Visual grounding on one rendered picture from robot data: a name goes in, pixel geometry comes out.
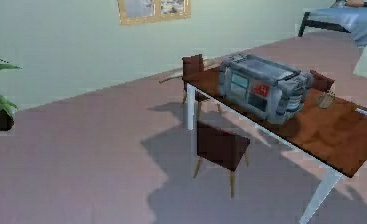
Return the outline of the dark brown chair wooden legs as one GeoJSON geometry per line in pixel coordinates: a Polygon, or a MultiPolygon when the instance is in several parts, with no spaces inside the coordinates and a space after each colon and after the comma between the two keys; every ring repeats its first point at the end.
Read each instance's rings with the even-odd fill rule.
{"type": "Polygon", "coordinates": [[[331,89],[332,85],[334,84],[333,79],[326,77],[315,70],[311,70],[310,73],[313,76],[312,87],[314,89],[322,92],[328,92],[331,89]]]}
{"type": "MultiPolygon", "coordinates": [[[[214,66],[216,62],[214,60],[204,59],[202,54],[197,54],[189,57],[183,57],[183,76],[187,77],[189,75],[203,72],[206,68],[214,66]]],[[[202,103],[208,101],[209,98],[197,92],[195,95],[195,100],[198,103],[197,115],[200,115],[202,103]]]]}
{"type": "Polygon", "coordinates": [[[248,162],[248,146],[250,140],[247,137],[226,131],[207,123],[196,123],[196,164],[193,177],[196,178],[204,159],[217,164],[229,171],[230,197],[235,195],[235,171],[242,158],[248,162]]]}

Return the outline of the grey boxy radio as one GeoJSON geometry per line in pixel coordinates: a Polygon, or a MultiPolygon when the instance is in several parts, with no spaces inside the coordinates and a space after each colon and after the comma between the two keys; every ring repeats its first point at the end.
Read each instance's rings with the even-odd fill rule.
{"type": "Polygon", "coordinates": [[[253,54],[225,57],[219,66],[219,95],[242,109],[281,125],[298,114],[313,76],[253,54]]]}

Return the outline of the small clear glass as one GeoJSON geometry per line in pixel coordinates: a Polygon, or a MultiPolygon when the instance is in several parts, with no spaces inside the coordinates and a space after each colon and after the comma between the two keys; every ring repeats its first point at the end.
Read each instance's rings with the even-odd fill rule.
{"type": "Polygon", "coordinates": [[[335,100],[333,93],[323,93],[317,100],[318,107],[320,109],[328,109],[335,100]]]}

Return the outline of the brown table white legs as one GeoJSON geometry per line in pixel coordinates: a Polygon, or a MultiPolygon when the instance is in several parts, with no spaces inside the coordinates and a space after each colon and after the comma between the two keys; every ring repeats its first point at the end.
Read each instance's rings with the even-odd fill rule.
{"type": "Polygon", "coordinates": [[[320,109],[317,99],[322,93],[312,89],[299,114],[282,125],[272,125],[219,96],[216,68],[189,75],[183,81],[187,83],[186,116],[189,130],[194,128],[195,94],[199,92],[326,167],[324,177],[299,224],[307,224],[336,183],[343,177],[353,177],[367,160],[367,116],[355,111],[356,108],[367,111],[364,106],[337,97],[328,109],[320,109]]]}

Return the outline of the green house plant dark pot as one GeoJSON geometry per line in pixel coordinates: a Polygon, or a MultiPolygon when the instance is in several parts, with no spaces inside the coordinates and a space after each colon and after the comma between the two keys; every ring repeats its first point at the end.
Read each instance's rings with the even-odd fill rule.
{"type": "MultiPolygon", "coordinates": [[[[0,71],[18,69],[19,66],[12,65],[8,61],[0,58],[0,71]]],[[[13,108],[17,109],[17,105],[0,95],[0,132],[9,131],[14,126],[13,108]]]]}

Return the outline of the bed with blue cover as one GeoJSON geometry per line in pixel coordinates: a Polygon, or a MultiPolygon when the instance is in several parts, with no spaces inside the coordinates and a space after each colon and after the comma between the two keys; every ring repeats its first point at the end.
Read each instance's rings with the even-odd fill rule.
{"type": "Polygon", "coordinates": [[[367,46],[367,0],[336,0],[328,8],[306,11],[298,36],[306,27],[349,33],[358,48],[367,46]]]}

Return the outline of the wood framed wall picture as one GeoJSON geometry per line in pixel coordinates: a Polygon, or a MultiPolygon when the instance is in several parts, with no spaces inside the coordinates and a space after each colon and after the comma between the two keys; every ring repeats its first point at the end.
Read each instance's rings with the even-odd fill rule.
{"type": "Polygon", "coordinates": [[[191,0],[117,0],[120,23],[138,25],[186,19],[191,0]]]}

